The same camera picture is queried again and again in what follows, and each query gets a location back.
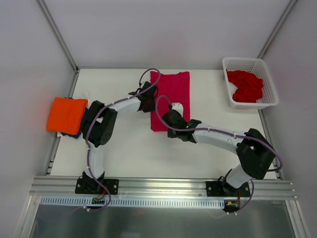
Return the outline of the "magenta t shirt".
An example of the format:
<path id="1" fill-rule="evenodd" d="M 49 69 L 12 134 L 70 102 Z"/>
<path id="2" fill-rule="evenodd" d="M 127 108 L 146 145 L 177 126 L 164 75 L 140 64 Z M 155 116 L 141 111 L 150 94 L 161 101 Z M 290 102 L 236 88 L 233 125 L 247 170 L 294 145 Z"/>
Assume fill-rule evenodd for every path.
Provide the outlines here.
<path id="1" fill-rule="evenodd" d="M 159 74 L 151 71 L 150 81 L 154 83 Z M 180 103 L 183 106 L 183 117 L 186 121 L 190 119 L 190 72 L 179 72 L 177 74 L 161 74 L 158 87 L 158 97 L 165 95 L 171 103 Z M 158 112 L 161 117 L 168 112 L 168 101 L 161 99 L 158 104 Z M 165 132 L 167 127 L 158 119 L 155 111 L 151 112 L 151 130 L 154 132 Z"/>

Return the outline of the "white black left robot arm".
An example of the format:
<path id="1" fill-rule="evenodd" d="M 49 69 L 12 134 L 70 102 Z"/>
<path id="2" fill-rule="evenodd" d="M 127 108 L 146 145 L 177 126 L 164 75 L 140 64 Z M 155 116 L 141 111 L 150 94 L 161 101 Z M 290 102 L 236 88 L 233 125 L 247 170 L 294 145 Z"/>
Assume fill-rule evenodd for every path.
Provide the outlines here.
<path id="1" fill-rule="evenodd" d="M 93 101 L 82 127 L 83 139 L 87 145 L 87 165 L 82 173 L 84 188 L 91 193 L 99 193 L 104 186 L 104 150 L 102 146 L 112 137 L 116 119 L 127 113 L 142 111 L 152 112 L 158 87 L 145 82 L 137 91 L 128 94 L 127 98 L 105 105 Z"/>

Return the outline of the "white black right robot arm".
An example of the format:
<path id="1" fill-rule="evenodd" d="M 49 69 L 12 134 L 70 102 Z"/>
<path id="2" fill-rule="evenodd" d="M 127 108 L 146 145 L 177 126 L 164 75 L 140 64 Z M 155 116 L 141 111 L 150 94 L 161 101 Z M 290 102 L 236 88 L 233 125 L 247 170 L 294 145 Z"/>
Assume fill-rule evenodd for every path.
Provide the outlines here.
<path id="1" fill-rule="evenodd" d="M 169 138 L 184 142 L 212 145 L 232 152 L 239 165 L 229 170 L 216 189 L 226 196 L 237 196 L 242 186 L 252 179 L 263 179 L 276 157 L 275 150 L 256 129 L 234 132 L 212 127 L 200 120 L 186 121 L 176 110 L 169 110 L 162 117 Z"/>

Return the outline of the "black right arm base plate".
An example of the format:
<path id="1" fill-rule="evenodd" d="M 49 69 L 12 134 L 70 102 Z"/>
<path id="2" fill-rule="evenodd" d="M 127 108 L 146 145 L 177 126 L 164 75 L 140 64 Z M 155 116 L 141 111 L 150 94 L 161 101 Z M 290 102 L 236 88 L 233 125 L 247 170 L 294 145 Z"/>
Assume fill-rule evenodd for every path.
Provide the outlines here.
<path id="1" fill-rule="evenodd" d="M 208 197 L 250 197 L 249 184 L 245 182 L 239 188 L 234 188 L 228 183 L 219 181 L 206 181 L 206 193 Z"/>

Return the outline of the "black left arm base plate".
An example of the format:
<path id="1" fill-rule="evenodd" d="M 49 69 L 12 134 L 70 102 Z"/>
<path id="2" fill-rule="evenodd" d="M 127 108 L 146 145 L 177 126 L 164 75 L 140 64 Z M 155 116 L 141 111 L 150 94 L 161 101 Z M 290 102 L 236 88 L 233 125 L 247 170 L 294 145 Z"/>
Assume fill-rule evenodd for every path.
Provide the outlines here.
<path id="1" fill-rule="evenodd" d="M 108 189 L 111 195 L 117 195 L 119 189 L 118 179 L 103 179 L 101 180 L 103 185 Z M 79 178 L 76 182 L 75 194 L 93 194 L 101 195 L 104 189 L 92 180 L 92 185 L 88 184 L 83 178 Z"/>

